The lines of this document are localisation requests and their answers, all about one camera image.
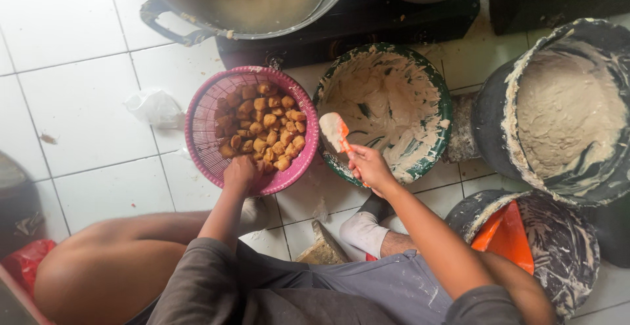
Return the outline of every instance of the gas stove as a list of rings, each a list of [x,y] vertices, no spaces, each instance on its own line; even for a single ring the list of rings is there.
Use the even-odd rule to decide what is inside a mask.
[[[413,4],[402,0],[339,0],[307,27],[276,38],[235,41],[217,37],[227,69],[243,65],[301,67],[334,60],[375,42],[437,43],[462,38],[479,12],[479,0]]]

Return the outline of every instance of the wooden block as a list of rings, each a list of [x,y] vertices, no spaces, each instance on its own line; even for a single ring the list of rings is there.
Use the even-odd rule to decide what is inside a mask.
[[[312,222],[315,242],[297,257],[297,262],[315,265],[340,265],[350,262],[348,255],[319,220]]]

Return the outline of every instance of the white tile floor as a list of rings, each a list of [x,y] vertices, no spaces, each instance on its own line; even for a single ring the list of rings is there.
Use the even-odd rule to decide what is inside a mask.
[[[143,24],[138,11],[145,1],[0,0],[0,150],[36,181],[45,231],[54,240],[106,218],[209,209],[221,192],[175,152],[185,145],[182,132],[152,130],[122,104],[138,90],[162,88],[186,109],[201,83],[224,69],[214,39],[184,48]],[[630,26],[630,15],[612,20]],[[179,33],[193,29],[172,14],[159,22]],[[547,33],[497,37],[482,14],[464,39],[414,48],[459,94],[478,90],[495,68]],[[328,67],[286,72],[312,95]],[[43,133],[56,144],[39,140]],[[528,186],[477,159],[437,163],[408,188],[444,217],[476,191]],[[268,230],[242,240],[261,253],[294,259],[312,242],[312,213],[320,201],[331,213],[325,226],[338,238],[340,224],[367,196],[316,156],[296,184],[264,198]],[[364,257],[341,244],[352,259]],[[592,297],[570,324],[626,324],[629,302],[630,271],[603,263]]]

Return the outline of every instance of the dark grey shirt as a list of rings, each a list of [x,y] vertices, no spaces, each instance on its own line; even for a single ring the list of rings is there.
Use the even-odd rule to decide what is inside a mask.
[[[210,238],[193,240],[177,265],[148,324],[394,324],[356,295],[324,289],[255,289],[240,294],[234,253]],[[448,325],[524,324],[500,286],[459,297]]]

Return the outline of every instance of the pink colander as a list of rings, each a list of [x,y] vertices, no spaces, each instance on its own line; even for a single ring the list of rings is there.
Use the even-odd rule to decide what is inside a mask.
[[[186,113],[186,145],[193,162],[211,182],[223,188],[223,171],[230,163],[219,153],[220,138],[216,138],[214,111],[217,100],[236,90],[237,86],[259,84],[268,81],[279,88],[279,95],[290,95],[300,111],[306,114],[306,146],[300,155],[291,161],[285,171],[264,175],[252,188],[254,194],[272,194],[284,190],[297,181],[311,164],[319,139],[318,115],[311,98],[293,78],[271,68],[237,67],[213,75],[199,88]]]

